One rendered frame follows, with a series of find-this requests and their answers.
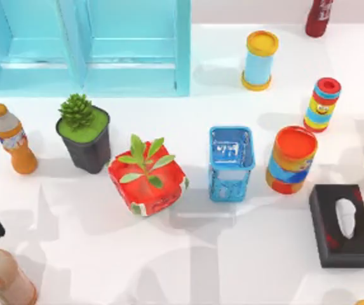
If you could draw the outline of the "light blue rack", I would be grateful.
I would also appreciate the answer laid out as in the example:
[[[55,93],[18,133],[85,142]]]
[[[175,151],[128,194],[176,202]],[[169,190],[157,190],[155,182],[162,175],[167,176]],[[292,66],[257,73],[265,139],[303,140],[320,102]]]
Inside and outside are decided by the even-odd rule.
[[[190,92],[191,0],[0,0],[0,97]]]

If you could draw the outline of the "blue pierced basket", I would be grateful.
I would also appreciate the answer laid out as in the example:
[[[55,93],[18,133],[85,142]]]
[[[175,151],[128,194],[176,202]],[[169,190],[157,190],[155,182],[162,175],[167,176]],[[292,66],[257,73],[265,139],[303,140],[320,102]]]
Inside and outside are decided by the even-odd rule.
[[[252,132],[245,126],[210,128],[209,195],[216,202],[245,199],[255,167]]]

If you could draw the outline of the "large pale orange bottle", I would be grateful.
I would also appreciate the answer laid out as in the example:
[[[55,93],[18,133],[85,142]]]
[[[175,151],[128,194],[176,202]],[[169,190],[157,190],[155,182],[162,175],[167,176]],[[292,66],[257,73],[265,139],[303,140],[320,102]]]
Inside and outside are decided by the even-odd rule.
[[[1,305],[35,305],[37,290],[9,252],[0,249]]]

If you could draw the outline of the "black tissue box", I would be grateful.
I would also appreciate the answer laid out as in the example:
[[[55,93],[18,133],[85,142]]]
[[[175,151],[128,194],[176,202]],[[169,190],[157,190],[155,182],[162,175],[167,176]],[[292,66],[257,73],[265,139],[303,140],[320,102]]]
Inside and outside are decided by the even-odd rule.
[[[364,268],[364,205],[356,184],[316,184],[309,197],[323,268]]]

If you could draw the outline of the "orange and blue can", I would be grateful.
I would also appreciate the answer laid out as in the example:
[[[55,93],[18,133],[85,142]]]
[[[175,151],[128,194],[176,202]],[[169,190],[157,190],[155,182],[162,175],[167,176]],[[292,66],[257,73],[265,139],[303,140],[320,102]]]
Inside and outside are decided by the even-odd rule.
[[[298,192],[309,173],[318,141],[301,126],[286,126],[275,137],[266,170],[266,182],[281,194]]]

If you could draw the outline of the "striped smiley face can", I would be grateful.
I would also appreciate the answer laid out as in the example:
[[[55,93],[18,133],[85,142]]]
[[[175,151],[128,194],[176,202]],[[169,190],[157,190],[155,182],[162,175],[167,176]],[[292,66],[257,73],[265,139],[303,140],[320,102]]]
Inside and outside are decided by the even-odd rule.
[[[320,78],[316,82],[303,119],[306,129],[314,133],[327,129],[340,91],[341,85],[334,78]]]

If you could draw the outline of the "light blue and yellow can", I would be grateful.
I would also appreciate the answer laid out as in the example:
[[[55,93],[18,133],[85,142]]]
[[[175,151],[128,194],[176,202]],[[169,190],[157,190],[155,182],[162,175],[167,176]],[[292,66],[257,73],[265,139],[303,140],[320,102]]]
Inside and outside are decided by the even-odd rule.
[[[269,31],[257,30],[246,39],[247,55],[241,82],[252,91],[262,91],[271,82],[273,57],[279,46],[278,38]]]

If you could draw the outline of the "small orange bottle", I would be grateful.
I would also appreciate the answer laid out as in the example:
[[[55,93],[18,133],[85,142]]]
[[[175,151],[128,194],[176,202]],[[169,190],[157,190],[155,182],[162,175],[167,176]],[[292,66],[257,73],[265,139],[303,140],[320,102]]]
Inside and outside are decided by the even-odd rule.
[[[37,168],[37,159],[28,145],[21,121],[0,103],[0,143],[11,156],[13,169],[30,174]]]

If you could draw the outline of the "dark red bottle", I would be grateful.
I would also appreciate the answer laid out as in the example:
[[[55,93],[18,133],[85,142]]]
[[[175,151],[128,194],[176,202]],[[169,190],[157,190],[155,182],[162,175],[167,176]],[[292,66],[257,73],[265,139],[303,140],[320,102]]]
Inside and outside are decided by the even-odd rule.
[[[314,0],[306,22],[306,34],[310,37],[324,35],[334,0]]]

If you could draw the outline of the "black plant pot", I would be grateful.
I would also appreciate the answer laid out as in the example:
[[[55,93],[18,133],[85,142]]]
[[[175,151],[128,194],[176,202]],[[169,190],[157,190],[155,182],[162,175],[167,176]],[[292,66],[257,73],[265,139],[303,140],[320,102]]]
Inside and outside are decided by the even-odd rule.
[[[97,174],[111,159],[110,116],[85,94],[71,94],[59,108],[55,129],[75,167]]]

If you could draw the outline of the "red plant pot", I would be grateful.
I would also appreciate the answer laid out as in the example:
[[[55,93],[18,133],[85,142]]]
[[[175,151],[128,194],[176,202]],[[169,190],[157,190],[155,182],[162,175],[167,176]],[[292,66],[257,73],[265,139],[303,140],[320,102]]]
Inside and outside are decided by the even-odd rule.
[[[131,135],[130,149],[111,161],[108,172],[129,210],[143,217],[168,208],[189,187],[163,137],[143,142]]]

